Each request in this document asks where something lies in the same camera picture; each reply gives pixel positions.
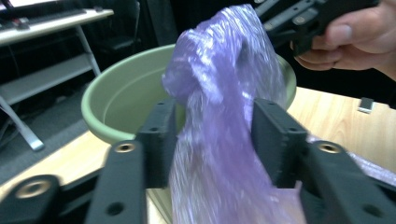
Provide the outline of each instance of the plastic bag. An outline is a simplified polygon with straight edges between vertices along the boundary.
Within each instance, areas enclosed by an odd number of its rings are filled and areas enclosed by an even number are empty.
[[[286,102],[252,6],[224,8],[184,32],[163,85],[187,114],[170,174],[174,223],[304,222],[297,189],[272,186],[250,140],[253,99]]]

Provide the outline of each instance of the black robotic claw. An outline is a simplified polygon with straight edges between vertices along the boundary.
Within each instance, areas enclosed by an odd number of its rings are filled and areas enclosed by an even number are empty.
[[[274,47],[292,42],[294,56],[311,49],[335,18],[351,11],[375,7],[379,0],[266,0],[256,13]]]

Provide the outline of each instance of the white shelf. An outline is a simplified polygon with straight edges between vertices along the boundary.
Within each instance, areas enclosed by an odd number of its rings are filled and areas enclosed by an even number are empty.
[[[90,70],[88,55],[81,54],[0,86],[0,95],[13,105]]]

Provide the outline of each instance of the wooden table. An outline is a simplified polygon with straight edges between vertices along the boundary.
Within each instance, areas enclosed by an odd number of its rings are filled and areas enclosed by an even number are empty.
[[[376,103],[371,114],[358,111],[360,99],[298,88],[288,112],[312,134],[396,173],[396,110]],[[50,174],[69,183],[102,166],[108,144],[86,132],[0,187],[0,198],[32,175]],[[149,204],[150,223],[165,223]]]

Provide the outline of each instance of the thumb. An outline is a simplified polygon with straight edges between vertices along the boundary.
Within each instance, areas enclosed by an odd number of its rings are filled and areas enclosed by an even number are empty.
[[[395,6],[381,2],[378,7],[347,13],[329,24],[325,41],[331,46],[341,46],[376,39],[394,26],[395,10]]]

